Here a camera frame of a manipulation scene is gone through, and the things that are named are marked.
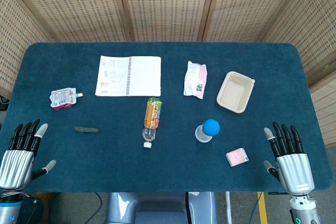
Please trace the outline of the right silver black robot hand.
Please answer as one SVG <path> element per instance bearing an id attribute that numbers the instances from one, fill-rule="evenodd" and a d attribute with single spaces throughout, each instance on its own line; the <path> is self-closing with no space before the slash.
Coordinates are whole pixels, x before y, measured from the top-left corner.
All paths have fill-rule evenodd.
<path id="1" fill-rule="evenodd" d="M 277 122 L 272 123 L 275 133 L 264 128 L 277 167 L 269 161 L 264 166 L 269 174 L 280 182 L 287 194 L 305 196 L 314 190 L 315 185 L 308 155 L 304 152 L 301 137 L 292 125 L 289 129 Z"/>

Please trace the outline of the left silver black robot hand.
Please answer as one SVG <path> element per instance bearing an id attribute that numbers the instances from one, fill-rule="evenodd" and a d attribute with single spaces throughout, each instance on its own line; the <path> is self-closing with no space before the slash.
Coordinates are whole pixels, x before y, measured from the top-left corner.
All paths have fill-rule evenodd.
<path id="1" fill-rule="evenodd" d="M 57 161 L 34 171 L 34 160 L 48 124 L 39 125 L 40 120 L 19 124 L 13 131 L 8 149 L 1 162 L 1 190 L 13 192 L 26 189 L 32 180 L 48 174 Z"/>

